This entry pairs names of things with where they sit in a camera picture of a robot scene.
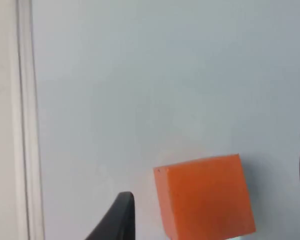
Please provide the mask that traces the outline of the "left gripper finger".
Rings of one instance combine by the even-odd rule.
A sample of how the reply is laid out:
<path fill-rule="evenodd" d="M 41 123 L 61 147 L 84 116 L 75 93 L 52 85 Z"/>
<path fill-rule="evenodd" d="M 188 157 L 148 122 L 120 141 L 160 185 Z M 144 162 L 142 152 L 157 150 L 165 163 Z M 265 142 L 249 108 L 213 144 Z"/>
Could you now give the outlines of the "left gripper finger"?
<path fill-rule="evenodd" d="M 86 240 L 135 240 L 135 198 L 120 192 Z"/>

